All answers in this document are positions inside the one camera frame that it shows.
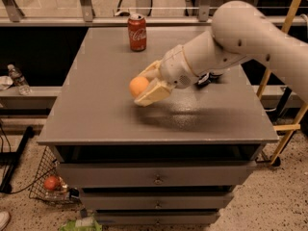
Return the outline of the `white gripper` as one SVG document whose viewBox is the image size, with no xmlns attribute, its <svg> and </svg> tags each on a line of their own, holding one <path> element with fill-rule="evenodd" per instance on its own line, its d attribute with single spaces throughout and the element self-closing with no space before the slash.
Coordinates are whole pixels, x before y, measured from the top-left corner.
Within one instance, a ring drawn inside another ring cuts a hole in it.
<svg viewBox="0 0 308 231">
<path fill-rule="evenodd" d="M 134 103 L 146 107 L 168 98 L 173 89 L 185 89 L 199 79 L 195 61 L 197 55 L 184 45 L 177 45 L 165 53 L 162 61 L 154 61 L 141 73 L 141 77 L 152 80 Z"/>
</svg>

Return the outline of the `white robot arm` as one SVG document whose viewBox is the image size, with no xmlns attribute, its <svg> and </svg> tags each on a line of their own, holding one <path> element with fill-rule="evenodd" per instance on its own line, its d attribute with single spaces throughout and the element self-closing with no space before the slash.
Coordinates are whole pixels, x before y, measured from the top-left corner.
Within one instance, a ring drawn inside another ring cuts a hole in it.
<svg viewBox="0 0 308 231">
<path fill-rule="evenodd" d="M 148 106 L 185 89 L 206 73 L 255 60 L 308 102 L 308 43 L 277 29 L 255 7 L 231 1 L 214 13 L 211 28 L 153 62 L 141 77 L 149 85 L 135 98 Z"/>
</svg>

